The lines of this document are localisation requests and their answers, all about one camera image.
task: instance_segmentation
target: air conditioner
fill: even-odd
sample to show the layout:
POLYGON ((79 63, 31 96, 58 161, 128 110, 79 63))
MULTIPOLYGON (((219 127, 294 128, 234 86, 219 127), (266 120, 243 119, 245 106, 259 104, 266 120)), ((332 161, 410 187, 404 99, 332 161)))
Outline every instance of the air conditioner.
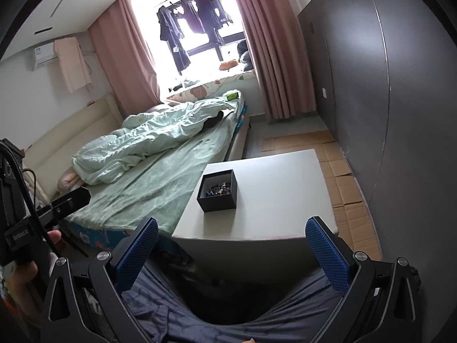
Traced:
POLYGON ((51 63, 57 58, 57 54, 54 51, 54 43, 44 44, 34 49, 35 65, 33 70, 44 67, 51 63))

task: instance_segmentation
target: ceiling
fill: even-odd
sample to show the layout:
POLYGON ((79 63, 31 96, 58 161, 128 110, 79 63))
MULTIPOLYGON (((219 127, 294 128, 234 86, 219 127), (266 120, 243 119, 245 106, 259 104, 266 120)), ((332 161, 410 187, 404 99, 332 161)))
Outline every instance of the ceiling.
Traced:
POLYGON ((16 33, 2 60, 38 43, 86 31, 114 1, 43 0, 16 33))

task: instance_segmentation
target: cardboard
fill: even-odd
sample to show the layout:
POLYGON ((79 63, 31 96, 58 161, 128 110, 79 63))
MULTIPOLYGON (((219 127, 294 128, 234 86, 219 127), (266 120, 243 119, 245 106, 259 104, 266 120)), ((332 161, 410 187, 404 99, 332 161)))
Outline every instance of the cardboard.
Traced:
POLYGON ((357 187, 356 181, 352 176, 338 176, 335 178, 338 188, 340 190, 343 203, 354 204, 355 202, 362 201, 362 195, 357 187))
POLYGON ((296 146, 306 146, 310 144, 320 144, 319 135, 316 133, 286 135, 275 138, 275 148, 284 149, 296 146))
POLYGON ((345 205, 344 210, 352 235, 354 250, 365 252, 373 260, 380 260, 381 252, 365 204, 358 202, 357 204, 345 205))
POLYGON ((319 135, 319 140, 322 144, 335 141, 335 138, 333 138, 333 135, 328 130, 317 131, 316 133, 319 135))
POLYGON ((346 160, 330 161, 330 166, 334 176, 343 176, 351 174, 350 167, 346 160))
POLYGON ((343 154, 341 153, 340 148, 338 144, 336 144, 336 142, 325 143, 322 146, 325 150, 325 154, 327 155, 328 161, 344 159, 343 154))
POLYGON ((306 149, 309 149, 309 148, 307 148, 307 146, 295 146, 295 147, 276 149, 275 152, 276 152, 276 154, 282 154, 282 153, 289 153, 289 152, 305 151, 306 149))
POLYGON ((382 256, 381 252, 379 250, 379 244, 376 239, 371 239, 371 240, 363 240, 361 242, 356 242, 353 243, 354 246, 354 251, 361 251, 367 254, 370 259, 374 261, 381 261, 382 256))
POLYGON ((338 226, 339 234, 338 237, 342 238, 345 243, 354 250, 354 245, 352 241, 352 235, 350 233, 349 223, 346 217, 346 211, 344 206, 338 208, 333 208, 333 214, 335 215, 335 222, 338 226))
POLYGON ((275 150, 275 138, 266 138, 262 140, 262 152, 275 150))
POLYGON ((330 167, 330 163, 328 161, 319 162, 320 169, 322 170, 322 174, 324 174, 324 178, 333 178, 333 171, 330 167))
POLYGON ((330 196, 330 202, 332 207, 343 206, 343 199, 341 198, 340 190, 334 177, 325 178, 325 184, 327 185, 328 195, 330 196))
POLYGON ((321 144, 310 144, 307 146, 295 146, 295 147, 288 147, 288 148, 281 148, 276 149, 276 154, 281 153, 289 153, 289 152, 296 152, 296 151, 305 151, 308 149, 313 149, 316 152, 317 159, 319 162, 327 161, 327 156, 325 155, 324 148, 321 144))

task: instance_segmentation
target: gray pants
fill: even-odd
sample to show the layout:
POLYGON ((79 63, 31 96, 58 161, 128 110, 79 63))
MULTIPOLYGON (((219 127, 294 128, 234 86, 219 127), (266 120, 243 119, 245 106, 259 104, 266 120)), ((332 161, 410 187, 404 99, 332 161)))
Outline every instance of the gray pants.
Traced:
POLYGON ((151 340, 189 343, 306 343, 312 340, 342 294, 333 290, 322 270, 304 278, 268 312, 239 325, 213 325, 196 317, 172 290, 170 282, 147 262, 123 298, 151 340))

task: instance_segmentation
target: black arm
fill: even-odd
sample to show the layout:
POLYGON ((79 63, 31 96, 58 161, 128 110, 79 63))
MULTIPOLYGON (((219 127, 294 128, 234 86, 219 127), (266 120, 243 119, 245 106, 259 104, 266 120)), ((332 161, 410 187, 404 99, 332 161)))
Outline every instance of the black arm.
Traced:
POLYGON ((68 259, 59 258, 47 288, 42 343, 55 343, 63 336, 68 343, 106 342, 89 328, 90 314, 83 299, 78 298, 82 288, 93 289, 120 343, 149 343, 120 294, 132 287, 157 242, 158 233, 157 222, 144 218, 134 233, 116 246, 113 254, 101 252, 90 263, 74 266, 68 259))
POLYGON ((344 293, 313 343, 422 341, 418 291, 406 259, 377 262, 353 253, 319 217, 307 222, 306 238, 332 287, 344 293))

